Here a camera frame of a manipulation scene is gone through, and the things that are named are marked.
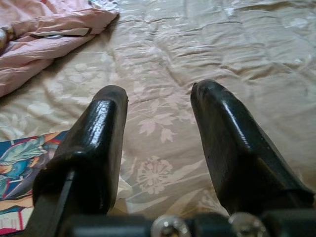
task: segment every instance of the beige bedspread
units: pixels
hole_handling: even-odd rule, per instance
[[[215,79],[251,111],[316,190],[316,2],[121,0],[102,35],[0,99],[0,139],[65,130],[103,86],[129,95],[116,213],[225,213],[204,160],[189,95]]]

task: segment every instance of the printed image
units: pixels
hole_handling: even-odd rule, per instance
[[[33,211],[33,181],[66,133],[0,142],[0,235],[25,229]]]

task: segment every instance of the pink blanket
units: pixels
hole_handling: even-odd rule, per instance
[[[0,0],[0,97],[91,40],[117,16],[111,0]]]

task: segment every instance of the metal screw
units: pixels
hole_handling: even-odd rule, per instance
[[[269,237],[261,220],[249,213],[234,213],[228,221],[238,237]]]
[[[151,237],[191,237],[186,223],[174,215],[158,217],[152,225]]]

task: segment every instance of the pink fabric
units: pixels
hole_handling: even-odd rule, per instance
[[[92,8],[87,0],[1,0],[0,27],[13,28],[17,39],[10,41],[0,55],[0,97],[23,85],[55,58],[101,33],[117,14]],[[91,31],[83,37],[36,39],[30,36],[73,28]]]

